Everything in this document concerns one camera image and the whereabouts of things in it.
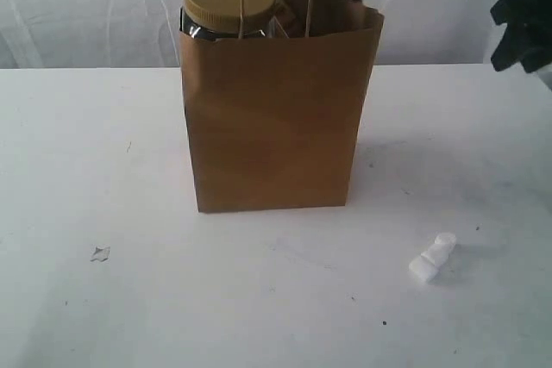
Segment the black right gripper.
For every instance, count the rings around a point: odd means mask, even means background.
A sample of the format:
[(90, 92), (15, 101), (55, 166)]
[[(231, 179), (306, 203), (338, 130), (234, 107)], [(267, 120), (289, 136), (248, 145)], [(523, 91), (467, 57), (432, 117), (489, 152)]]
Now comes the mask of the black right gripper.
[(551, 0), (498, 0), (490, 13), (506, 25), (491, 56), (496, 72), (520, 63), (532, 73), (551, 63)]

